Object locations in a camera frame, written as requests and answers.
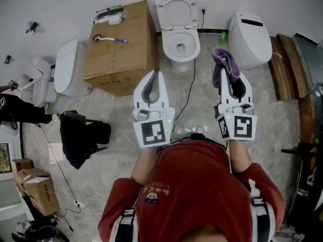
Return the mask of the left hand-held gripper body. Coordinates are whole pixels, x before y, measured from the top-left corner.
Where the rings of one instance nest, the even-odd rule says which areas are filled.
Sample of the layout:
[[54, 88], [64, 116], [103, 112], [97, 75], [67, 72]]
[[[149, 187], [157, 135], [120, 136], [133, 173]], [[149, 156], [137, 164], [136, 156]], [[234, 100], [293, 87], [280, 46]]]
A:
[[168, 145], [174, 125], [175, 109], [134, 109], [133, 123], [140, 148]]

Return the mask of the purple grey cleaning cloth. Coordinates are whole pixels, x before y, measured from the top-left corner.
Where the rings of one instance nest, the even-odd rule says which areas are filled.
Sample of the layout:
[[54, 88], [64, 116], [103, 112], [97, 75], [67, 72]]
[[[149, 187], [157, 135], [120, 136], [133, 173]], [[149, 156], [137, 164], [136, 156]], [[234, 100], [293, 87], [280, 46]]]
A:
[[216, 64], [212, 77], [212, 84], [215, 88], [220, 88], [221, 86], [221, 69], [226, 70], [231, 84], [239, 80], [241, 74], [240, 68], [238, 67], [232, 54], [228, 50], [222, 48], [214, 48], [212, 51], [212, 57]]

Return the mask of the person's left forearm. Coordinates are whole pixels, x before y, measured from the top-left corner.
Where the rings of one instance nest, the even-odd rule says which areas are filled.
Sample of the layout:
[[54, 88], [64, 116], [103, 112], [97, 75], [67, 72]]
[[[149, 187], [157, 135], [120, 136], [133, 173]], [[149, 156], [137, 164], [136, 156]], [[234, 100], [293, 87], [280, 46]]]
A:
[[158, 147], [142, 148], [133, 167], [131, 178], [144, 186], [150, 172], [154, 169], [157, 162]]

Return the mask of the person's right forearm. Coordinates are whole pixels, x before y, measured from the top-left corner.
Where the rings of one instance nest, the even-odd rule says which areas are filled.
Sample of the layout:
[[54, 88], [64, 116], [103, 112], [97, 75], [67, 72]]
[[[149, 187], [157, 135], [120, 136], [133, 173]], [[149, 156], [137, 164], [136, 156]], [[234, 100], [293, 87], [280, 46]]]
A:
[[229, 151], [233, 173], [242, 173], [252, 165], [252, 160], [245, 142], [229, 141]]

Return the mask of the white egg-shaped smart toilet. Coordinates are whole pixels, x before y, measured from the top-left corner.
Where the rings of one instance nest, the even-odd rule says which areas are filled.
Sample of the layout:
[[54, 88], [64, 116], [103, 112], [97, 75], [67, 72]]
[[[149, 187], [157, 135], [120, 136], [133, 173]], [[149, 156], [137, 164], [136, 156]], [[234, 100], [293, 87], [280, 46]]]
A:
[[230, 21], [228, 47], [242, 69], [257, 68], [272, 57], [272, 43], [264, 22], [255, 13], [242, 9]]

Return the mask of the white flat-lid smart toilet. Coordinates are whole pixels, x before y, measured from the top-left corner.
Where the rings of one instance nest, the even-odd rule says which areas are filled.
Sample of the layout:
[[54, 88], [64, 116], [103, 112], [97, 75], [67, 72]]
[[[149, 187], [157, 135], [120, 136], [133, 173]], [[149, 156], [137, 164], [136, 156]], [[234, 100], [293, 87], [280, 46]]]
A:
[[92, 85], [83, 80], [86, 48], [77, 39], [58, 50], [54, 86], [55, 91], [67, 96], [87, 95]]

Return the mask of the small white toilet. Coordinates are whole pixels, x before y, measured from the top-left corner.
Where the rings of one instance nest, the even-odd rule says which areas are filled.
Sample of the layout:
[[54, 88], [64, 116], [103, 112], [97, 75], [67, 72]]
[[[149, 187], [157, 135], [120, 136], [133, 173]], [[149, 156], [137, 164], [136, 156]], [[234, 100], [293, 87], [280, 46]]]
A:
[[28, 83], [20, 88], [20, 91], [32, 89], [32, 100], [34, 106], [42, 107], [46, 103], [53, 103], [56, 100], [54, 88], [54, 73], [51, 65], [41, 58], [32, 60], [32, 64], [26, 65], [24, 75]]

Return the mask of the wooden step platform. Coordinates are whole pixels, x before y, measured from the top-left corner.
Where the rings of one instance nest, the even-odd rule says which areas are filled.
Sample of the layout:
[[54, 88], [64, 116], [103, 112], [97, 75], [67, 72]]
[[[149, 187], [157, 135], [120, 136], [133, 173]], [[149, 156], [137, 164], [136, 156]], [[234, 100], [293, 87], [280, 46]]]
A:
[[276, 99], [297, 100], [300, 119], [300, 141], [314, 143], [317, 138], [314, 96], [310, 91], [305, 66], [292, 38], [283, 34], [271, 36], [272, 58], [268, 62]]

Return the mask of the person's red shirt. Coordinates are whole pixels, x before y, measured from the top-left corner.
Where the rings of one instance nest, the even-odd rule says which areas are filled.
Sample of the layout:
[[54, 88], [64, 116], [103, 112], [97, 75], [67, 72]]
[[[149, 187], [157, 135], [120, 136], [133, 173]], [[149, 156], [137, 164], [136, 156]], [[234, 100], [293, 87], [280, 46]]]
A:
[[254, 232], [275, 233], [284, 214], [259, 164], [233, 173], [230, 151], [189, 140], [159, 150], [144, 186], [114, 182], [98, 233], [102, 242], [252, 242]]

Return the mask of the black flat tray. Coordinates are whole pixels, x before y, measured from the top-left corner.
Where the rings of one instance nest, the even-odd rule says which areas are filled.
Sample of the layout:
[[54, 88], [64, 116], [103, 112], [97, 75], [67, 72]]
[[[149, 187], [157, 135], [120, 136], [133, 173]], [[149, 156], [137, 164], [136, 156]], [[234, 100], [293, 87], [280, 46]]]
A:
[[112, 11], [106, 11], [106, 12], [98, 14], [96, 19], [101, 19], [101, 18], [112, 16], [112, 15], [116, 15], [118, 13], [121, 13], [123, 10], [124, 10], [123, 8], [120, 8], [120, 9], [116, 9], [116, 10], [112, 10]]

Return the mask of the black metal table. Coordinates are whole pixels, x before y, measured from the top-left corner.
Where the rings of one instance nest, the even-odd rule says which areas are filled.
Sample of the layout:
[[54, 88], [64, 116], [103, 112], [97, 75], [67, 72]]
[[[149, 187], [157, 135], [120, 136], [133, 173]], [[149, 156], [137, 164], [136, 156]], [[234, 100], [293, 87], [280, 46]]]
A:
[[297, 233], [305, 234], [313, 223], [315, 212], [321, 207], [323, 193], [323, 142], [299, 143], [297, 147], [282, 149], [299, 160], [296, 184], [285, 214], [287, 222]]

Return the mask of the black towel bar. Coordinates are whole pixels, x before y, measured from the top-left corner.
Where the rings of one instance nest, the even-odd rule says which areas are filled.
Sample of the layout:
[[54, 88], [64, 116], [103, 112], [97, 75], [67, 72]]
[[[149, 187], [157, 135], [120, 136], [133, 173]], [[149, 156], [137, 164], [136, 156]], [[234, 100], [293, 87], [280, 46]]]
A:
[[108, 8], [105, 8], [105, 9], [102, 9], [102, 10], [98, 10], [96, 11], [96, 13], [99, 13], [99, 12], [103, 12], [103, 11], [111, 11], [112, 9], [115, 9], [115, 8], [119, 8], [121, 5], [117, 5], [117, 6], [113, 6], [113, 7], [108, 7]]

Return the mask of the open cardboard box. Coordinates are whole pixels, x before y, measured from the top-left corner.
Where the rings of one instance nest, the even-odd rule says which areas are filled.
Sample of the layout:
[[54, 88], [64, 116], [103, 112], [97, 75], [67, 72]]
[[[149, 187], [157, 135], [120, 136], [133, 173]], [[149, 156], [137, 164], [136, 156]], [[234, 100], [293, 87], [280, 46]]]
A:
[[38, 168], [22, 169], [16, 173], [18, 186], [25, 192], [32, 205], [48, 216], [60, 210], [50, 175]]

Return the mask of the small cardboard box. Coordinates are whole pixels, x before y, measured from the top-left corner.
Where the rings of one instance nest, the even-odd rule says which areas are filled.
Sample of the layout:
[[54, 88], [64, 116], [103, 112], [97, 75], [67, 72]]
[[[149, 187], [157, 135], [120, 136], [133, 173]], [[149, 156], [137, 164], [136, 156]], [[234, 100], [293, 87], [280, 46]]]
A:
[[11, 160], [12, 172], [17, 173], [23, 169], [33, 168], [33, 162], [30, 159], [13, 159]]

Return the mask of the window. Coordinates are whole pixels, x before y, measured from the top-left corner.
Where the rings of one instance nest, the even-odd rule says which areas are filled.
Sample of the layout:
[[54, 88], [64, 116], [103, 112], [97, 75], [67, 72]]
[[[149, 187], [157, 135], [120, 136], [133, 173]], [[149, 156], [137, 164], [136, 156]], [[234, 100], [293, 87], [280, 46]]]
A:
[[9, 145], [0, 143], [0, 174], [12, 172]]

